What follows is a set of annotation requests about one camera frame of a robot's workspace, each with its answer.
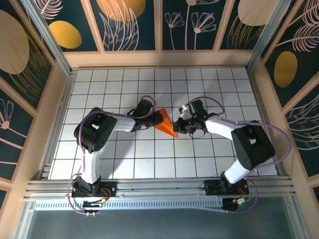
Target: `yellow oval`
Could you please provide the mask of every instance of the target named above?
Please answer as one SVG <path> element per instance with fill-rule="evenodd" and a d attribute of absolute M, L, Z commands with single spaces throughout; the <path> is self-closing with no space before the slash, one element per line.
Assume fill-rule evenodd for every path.
<path fill-rule="evenodd" d="M 249 26 L 265 25 L 275 10 L 277 2 L 278 0 L 240 0 L 238 17 L 242 23 Z"/>
<path fill-rule="evenodd" d="M 54 21 L 49 25 L 49 28 L 60 46 L 74 49 L 82 43 L 79 31 L 66 21 Z"/>
<path fill-rule="evenodd" d="M 113 20 L 123 21 L 125 11 L 122 1 L 128 11 L 132 9 L 136 18 L 138 18 L 145 9 L 145 0 L 97 0 L 96 2 L 106 16 Z"/>
<path fill-rule="evenodd" d="M 275 64 L 275 82 L 281 87 L 287 87 L 294 79 L 298 67 L 298 61 L 294 53 L 284 51 L 277 58 Z"/>
<path fill-rule="evenodd" d="M 2 10 L 0 29 L 0 69 L 19 74 L 29 61 L 28 36 L 17 20 Z"/>

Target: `white tile grid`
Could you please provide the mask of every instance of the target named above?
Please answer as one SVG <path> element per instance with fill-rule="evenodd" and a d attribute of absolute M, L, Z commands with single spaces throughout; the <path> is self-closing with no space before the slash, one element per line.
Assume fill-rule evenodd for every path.
<path fill-rule="evenodd" d="M 81 165 L 82 152 L 73 131 L 93 108 L 127 113 L 142 95 L 155 97 L 157 109 L 166 108 L 177 120 L 178 107 L 198 96 L 209 96 L 225 105 L 226 117 L 233 120 L 260 120 L 246 71 L 240 68 L 119 69 L 78 71 L 64 125 L 60 134 L 51 179 L 69 179 Z M 203 100 L 208 112 L 220 108 Z M 193 137 L 201 137 L 197 132 Z M 219 176 L 235 160 L 228 139 L 206 134 L 191 139 L 173 138 L 150 128 L 135 132 L 113 132 L 101 151 L 102 178 L 170 178 Z M 260 175 L 275 175 L 275 168 Z"/>

